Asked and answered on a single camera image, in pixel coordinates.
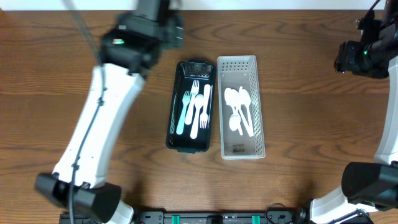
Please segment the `white plastic spoon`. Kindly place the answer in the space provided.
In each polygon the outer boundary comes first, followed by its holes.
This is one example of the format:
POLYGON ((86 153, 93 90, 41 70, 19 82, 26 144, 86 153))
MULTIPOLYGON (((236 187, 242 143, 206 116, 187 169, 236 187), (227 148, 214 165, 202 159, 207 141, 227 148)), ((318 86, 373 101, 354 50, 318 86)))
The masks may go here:
POLYGON ((235 106, 230 105, 233 114, 229 118, 229 128, 232 131, 238 131, 238 133, 242 136, 243 130, 241 128, 241 117, 235 106))
POLYGON ((251 118, 251 112, 250 112, 250 104, 251 104, 251 97, 249 92, 244 89, 243 87, 239 87, 239 94, 241 97, 241 102, 242 104, 246 107, 246 113, 247 113, 247 120, 246 120, 246 131, 248 132, 250 137, 254 136, 254 130, 253 130, 253 125, 252 125, 252 118, 251 118))
POLYGON ((236 98, 236 95, 235 95, 236 92, 237 92, 237 90, 235 90, 235 89, 231 89, 231 88, 226 88, 225 89, 225 91, 224 91, 224 99, 225 99, 225 102, 226 102, 226 104, 228 106, 233 105, 233 106, 236 107, 236 103, 238 102, 238 100, 236 98))
POLYGON ((244 121, 246 131, 248 132, 250 137, 253 137, 254 131, 253 131, 253 126, 252 126, 251 113, 250 113, 250 109, 249 109, 249 106, 251 104, 251 97, 245 89, 242 89, 242 91, 240 91, 240 92, 236 92, 235 95, 238 100, 238 102, 236 103, 236 107, 237 107, 238 111, 241 113, 241 117, 242 117, 242 120, 244 121), (241 110, 241 105, 244 105, 246 107, 247 117, 245 117, 243 115, 243 112, 241 110))

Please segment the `wooden fork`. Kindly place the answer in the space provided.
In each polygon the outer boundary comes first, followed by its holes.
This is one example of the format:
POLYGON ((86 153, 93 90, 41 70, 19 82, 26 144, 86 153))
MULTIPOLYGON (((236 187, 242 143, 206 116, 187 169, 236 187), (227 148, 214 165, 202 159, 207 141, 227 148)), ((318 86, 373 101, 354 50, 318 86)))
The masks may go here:
POLYGON ((183 108, 182 108, 182 112, 180 114, 180 118, 178 120, 178 125, 177 125, 177 130, 176 130, 176 133, 178 135, 181 135, 183 133, 183 129, 185 126, 185 117, 186 117, 187 107, 190 103, 190 91, 186 91, 184 93, 183 98, 182 98, 182 103, 183 103, 183 108))
POLYGON ((210 100, 210 93, 211 93, 211 85, 206 84, 204 86, 204 102, 203 102, 203 111, 201 112, 200 115, 200 128, 201 129, 206 129, 207 123, 208 123, 208 113, 207 113, 207 107, 208 107, 208 102, 210 100))
POLYGON ((198 80, 195 80, 192 84, 192 88, 190 91, 190 95, 191 95, 190 103, 189 103, 188 110, 187 110, 186 117, 185 117, 186 125, 190 125, 192 123, 194 101, 195 101, 196 95, 199 92, 199 88, 200 88, 200 83, 198 80))

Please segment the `clear perforated plastic basket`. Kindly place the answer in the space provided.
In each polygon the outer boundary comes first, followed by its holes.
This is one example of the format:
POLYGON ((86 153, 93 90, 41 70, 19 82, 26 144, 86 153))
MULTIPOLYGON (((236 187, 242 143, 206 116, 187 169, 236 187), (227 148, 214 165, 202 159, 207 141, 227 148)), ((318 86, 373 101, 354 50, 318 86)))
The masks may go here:
POLYGON ((217 65, 222 158, 264 158, 266 147, 256 57, 220 56, 217 65))

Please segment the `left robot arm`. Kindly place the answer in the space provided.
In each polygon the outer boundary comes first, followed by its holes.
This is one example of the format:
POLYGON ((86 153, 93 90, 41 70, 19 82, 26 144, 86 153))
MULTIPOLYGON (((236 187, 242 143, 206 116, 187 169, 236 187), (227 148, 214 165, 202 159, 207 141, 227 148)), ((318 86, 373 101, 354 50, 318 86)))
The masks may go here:
POLYGON ((88 96, 71 140, 53 171, 41 173, 35 189, 67 209, 70 223, 131 223, 134 209, 120 186, 107 181, 109 162, 126 116, 165 49, 183 43, 183 22, 168 1, 139 1, 134 11, 96 44, 72 1, 65 7, 95 60, 88 96))

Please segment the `black perforated plastic basket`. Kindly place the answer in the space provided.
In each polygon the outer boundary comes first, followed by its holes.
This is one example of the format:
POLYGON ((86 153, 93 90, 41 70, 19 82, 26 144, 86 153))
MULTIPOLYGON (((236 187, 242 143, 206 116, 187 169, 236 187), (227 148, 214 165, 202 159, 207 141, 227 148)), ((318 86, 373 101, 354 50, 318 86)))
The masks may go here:
POLYGON ((174 89, 172 93, 172 102, 170 107, 169 126, 166 137, 166 146, 175 149, 178 152, 196 153, 205 152, 210 147, 211 139, 211 122, 213 116, 213 100, 215 90, 216 67, 204 60, 189 60, 187 62, 179 62, 175 72, 174 89), (190 137, 190 131, 195 115, 195 106, 193 107, 192 123, 184 126, 183 133, 176 133, 178 120, 182 112, 182 98, 186 91, 191 91, 192 84, 195 80, 200 83, 198 94, 204 92, 206 84, 211 85, 210 100, 208 102, 207 113, 208 123, 206 129, 200 128, 200 117, 198 124, 198 136, 196 139, 190 137))

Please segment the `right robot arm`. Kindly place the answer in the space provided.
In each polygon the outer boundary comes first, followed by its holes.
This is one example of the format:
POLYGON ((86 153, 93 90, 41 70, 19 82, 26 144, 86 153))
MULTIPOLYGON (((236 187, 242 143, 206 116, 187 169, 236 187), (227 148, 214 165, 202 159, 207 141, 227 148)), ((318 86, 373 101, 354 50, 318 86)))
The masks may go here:
POLYGON ((397 209, 397 1, 386 1, 382 18, 371 7, 356 21, 359 40, 347 40, 338 50, 334 69, 354 76, 384 80, 389 87, 383 124, 369 162, 349 162, 340 185, 310 201, 296 214, 296 223, 371 223, 370 214, 397 209))

